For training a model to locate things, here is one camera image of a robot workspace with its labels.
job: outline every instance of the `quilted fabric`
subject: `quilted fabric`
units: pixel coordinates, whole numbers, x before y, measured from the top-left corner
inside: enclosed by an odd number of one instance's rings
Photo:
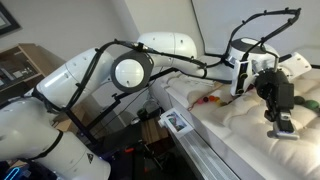
[[[320,70],[311,70],[297,78],[295,96],[320,102]],[[256,92],[250,91],[231,104],[211,112],[219,121],[233,132],[246,139],[253,146],[273,158],[282,166],[302,179],[320,178],[320,117],[319,111],[312,111],[295,105],[291,111],[292,122],[300,139],[279,140],[269,138],[272,123],[264,118],[265,101]]]

